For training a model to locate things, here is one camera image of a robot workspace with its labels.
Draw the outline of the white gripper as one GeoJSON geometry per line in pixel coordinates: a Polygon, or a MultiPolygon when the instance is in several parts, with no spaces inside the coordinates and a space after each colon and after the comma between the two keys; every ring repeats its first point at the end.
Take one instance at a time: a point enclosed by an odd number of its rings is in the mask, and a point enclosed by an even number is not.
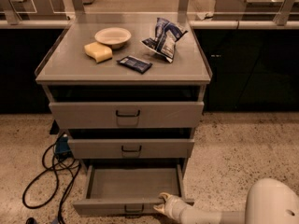
{"type": "Polygon", "coordinates": [[[183,215],[192,208],[178,196],[171,195],[167,192],[160,193],[159,198],[163,199],[164,203],[154,205],[153,209],[174,220],[182,220],[183,215]]]}

